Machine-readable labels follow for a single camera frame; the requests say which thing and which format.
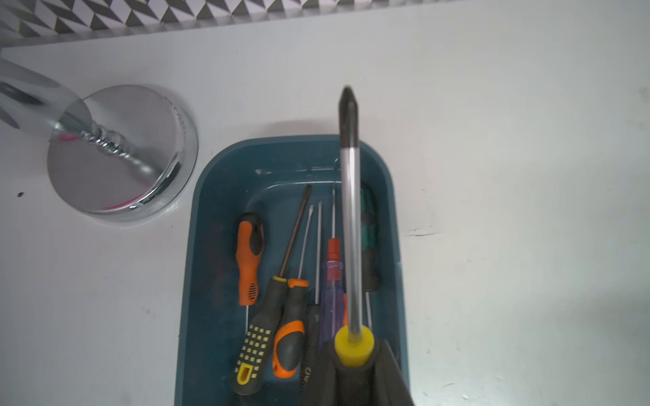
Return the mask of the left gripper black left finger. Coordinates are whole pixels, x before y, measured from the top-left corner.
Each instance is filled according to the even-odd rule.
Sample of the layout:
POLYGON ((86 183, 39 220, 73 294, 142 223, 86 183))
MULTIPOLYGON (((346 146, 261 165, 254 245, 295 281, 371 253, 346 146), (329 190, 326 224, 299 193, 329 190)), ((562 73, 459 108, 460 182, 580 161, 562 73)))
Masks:
POLYGON ((318 355, 314 371, 303 391, 300 405, 335 406, 338 404, 337 361, 338 355, 334 349, 334 344, 329 342, 318 355))

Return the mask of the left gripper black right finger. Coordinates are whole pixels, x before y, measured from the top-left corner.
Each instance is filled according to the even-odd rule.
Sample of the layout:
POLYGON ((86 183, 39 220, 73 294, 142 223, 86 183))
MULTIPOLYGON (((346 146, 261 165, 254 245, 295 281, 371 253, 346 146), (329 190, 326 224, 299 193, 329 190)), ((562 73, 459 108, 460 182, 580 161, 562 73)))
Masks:
POLYGON ((414 406, 411 393, 389 343, 382 339, 377 345, 373 384, 374 405, 414 406))

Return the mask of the black yellow-tip screwdriver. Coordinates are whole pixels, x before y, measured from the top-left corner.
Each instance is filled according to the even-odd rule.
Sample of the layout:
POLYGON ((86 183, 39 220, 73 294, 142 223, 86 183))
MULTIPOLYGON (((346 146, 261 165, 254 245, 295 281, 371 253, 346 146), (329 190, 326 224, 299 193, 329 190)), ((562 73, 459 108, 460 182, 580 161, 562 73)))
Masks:
POLYGON ((316 242, 316 266, 314 283, 314 303, 310 304, 307 308, 307 323, 306 323, 306 343, 304 348, 304 355, 301 361, 301 391, 306 388, 310 381, 313 369, 316 364, 318 356, 318 340, 319 340, 319 315, 320 315, 320 271, 321 271, 321 247, 322 247, 322 224, 323 224, 323 203, 318 203, 318 227, 317 227, 317 242, 316 242))

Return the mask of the small yellow black screwdriver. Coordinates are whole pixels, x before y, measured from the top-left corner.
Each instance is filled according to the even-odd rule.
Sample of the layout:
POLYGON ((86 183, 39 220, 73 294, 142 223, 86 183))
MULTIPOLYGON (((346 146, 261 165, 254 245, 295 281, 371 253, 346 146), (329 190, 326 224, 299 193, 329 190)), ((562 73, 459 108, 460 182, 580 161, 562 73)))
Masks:
POLYGON ((363 325, 362 186, 358 106, 350 86, 339 103, 340 172, 348 324, 335 336, 339 397, 343 405, 369 405, 372 397, 374 336, 363 325))

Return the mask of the long orange black screwdriver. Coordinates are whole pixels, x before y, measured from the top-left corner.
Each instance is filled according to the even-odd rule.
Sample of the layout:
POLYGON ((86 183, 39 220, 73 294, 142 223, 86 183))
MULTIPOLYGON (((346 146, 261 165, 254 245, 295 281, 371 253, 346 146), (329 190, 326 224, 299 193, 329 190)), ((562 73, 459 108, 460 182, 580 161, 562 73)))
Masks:
POLYGON ((309 282, 302 275, 313 211, 314 206, 309 206, 298 275, 297 278, 289 280, 289 294, 284 305, 279 330, 274 339, 273 372, 280 379, 288 379, 295 375, 306 336, 306 298, 309 282))

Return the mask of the purple handled screwdriver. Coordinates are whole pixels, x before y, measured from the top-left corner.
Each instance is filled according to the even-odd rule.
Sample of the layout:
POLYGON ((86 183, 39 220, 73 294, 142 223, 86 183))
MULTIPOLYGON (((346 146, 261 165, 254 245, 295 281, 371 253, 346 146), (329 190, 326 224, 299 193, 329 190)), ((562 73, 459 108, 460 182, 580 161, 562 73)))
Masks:
POLYGON ((333 340, 345 321, 344 266, 340 255, 340 240, 336 236, 336 196, 332 186, 332 232, 328 240, 327 260, 323 265, 325 277, 320 293, 319 348, 333 340))

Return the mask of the green handled screwdriver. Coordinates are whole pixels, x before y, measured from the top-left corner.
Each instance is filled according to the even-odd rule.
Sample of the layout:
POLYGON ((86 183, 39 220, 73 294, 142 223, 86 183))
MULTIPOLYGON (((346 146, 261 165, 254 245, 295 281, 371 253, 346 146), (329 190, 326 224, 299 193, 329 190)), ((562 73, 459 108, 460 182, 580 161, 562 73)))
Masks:
POLYGON ((381 286, 378 274, 377 209, 372 191, 362 186, 362 285, 365 293, 367 326, 373 330, 371 293, 381 286))

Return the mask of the small orange black screwdriver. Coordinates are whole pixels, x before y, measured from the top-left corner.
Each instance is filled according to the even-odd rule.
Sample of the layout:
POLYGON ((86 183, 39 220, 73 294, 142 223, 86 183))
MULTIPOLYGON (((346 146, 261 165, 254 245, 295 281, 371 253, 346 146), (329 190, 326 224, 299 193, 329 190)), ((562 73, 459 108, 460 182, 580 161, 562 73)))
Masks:
POLYGON ((262 218, 254 212, 240 216, 235 259, 239 269, 239 303, 245 307, 245 330, 248 330, 250 307, 259 297, 258 267, 265 248, 262 218))

